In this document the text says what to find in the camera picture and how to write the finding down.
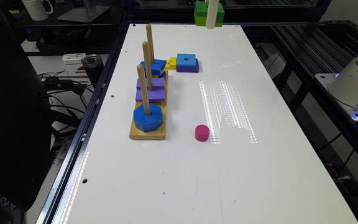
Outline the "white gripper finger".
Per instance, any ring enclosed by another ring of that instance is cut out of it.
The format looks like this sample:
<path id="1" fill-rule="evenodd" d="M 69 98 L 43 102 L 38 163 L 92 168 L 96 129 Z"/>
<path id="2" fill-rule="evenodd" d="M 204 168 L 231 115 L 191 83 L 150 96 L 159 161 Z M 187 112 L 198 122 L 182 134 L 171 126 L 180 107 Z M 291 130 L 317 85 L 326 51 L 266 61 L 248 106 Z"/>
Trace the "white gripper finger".
<path id="1" fill-rule="evenodd" d="M 216 18 L 218 14 L 219 0 L 208 1 L 208 12 L 206 16 L 206 28 L 214 29 L 216 24 Z"/>

